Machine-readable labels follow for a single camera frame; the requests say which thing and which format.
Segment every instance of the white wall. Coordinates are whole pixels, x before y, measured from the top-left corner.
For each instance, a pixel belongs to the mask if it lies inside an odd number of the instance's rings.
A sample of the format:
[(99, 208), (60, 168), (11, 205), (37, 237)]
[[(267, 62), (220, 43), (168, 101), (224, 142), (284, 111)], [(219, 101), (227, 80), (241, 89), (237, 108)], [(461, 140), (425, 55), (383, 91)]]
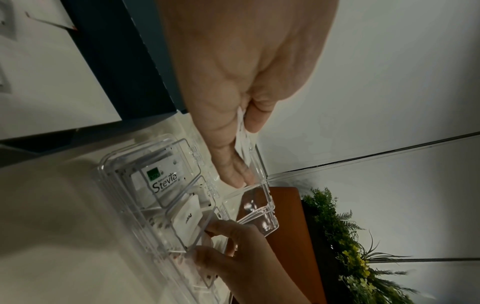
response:
[(28, 18), (28, 1), (0, 35), (0, 140), (120, 120), (67, 31)]
[(480, 131), (480, 1), (342, 0), (258, 138), (269, 175)]
[[(328, 187), (337, 211), (369, 229), (378, 251), (413, 258), (480, 257), (480, 136), (286, 174), (271, 186)], [(368, 231), (359, 241), (370, 246)]]
[(480, 262), (422, 262), (372, 264), (381, 270), (409, 271), (406, 276), (385, 276), (421, 292), (415, 304), (475, 304), (480, 299)]

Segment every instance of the finger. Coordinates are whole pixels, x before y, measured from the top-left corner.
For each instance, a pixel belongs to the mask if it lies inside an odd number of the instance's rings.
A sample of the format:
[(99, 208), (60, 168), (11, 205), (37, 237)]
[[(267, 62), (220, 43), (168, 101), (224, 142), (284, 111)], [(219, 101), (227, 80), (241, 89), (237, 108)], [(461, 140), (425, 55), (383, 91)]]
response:
[(250, 101), (245, 113), (245, 128), (256, 133), (264, 126), (274, 110), (276, 101)]
[(239, 243), (245, 227), (233, 220), (218, 220), (210, 222), (205, 230), (215, 235), (224, 235), (231, 238), (235, 243)]
[(253, 185), (256, 182), (254, 173), (247, 167), (244, 160), (239, 156), (239, 154), (235, 151), (232, 157), (233, 167), (235, 171), (238, 172), (241, 176), (243, 181), (247, 185)]
[(192, 258), (197, 266), (212, 271), (219, 276), (231, 273), (235, 262), (230, 256), (207, 246), (197, 246)]
[(237, 154), (232, 144), (220, 148), (210, 148), (211, 162), (215, 166), (220, 179), (235, 188), (242, 188), (244, 178), (235, 170), (233, 157)]

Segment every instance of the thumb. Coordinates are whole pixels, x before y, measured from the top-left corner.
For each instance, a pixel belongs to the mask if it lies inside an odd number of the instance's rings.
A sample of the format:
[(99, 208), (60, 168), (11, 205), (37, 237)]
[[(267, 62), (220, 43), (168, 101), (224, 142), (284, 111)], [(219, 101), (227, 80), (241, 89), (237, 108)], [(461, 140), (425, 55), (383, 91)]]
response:
[(260, 131), (272, 114), (276, 103), (276, 101), (250, 101), (244, 118), (247, 131), (251, 133)]
[(225, 277), (231, 273), (235, 262), (232, 257), (207, 246), (197, 246), (194, 249), (192, 259), (197, 266), (212, 271), (220, 277)]

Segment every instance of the hand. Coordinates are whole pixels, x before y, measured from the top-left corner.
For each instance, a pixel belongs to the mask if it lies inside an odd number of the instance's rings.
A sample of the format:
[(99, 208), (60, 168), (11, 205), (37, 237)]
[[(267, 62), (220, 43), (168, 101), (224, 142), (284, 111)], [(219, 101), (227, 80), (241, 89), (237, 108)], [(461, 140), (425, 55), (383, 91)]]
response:
[(232, 239), (237, 251), (227, 256), (212, 247), (197, 246), (192, 258), (197, 266), (218, 274), (239, 303), (310, 304), (257, 227), (218, 220), (206, 230)]
[(157, 0), (186, 107), (220, 178), (254, 177), (234, 149), (237, 109), (258, 132), (312, 73), (338, 0)]

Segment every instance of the black planter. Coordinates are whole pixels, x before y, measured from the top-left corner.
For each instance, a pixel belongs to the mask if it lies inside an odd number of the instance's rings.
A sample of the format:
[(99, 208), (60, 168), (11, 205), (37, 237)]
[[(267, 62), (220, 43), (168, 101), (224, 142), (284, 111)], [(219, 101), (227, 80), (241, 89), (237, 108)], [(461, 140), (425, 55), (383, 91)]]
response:
[(327, 238), (325, 237), (325, 232), (320, 230), (315, 223), (314, 216), (317, 211), (306, 205), (303, 201), (301, 205), (308, 226), (308, 233), (310, 234), (310, 240), (313, 246), (313, 252), (315, 254), (327, 303), (353, 303), (347, 286), (339, 281), (339, 261), (335, 258), (336, 255), (334, 250), (329, 245)]

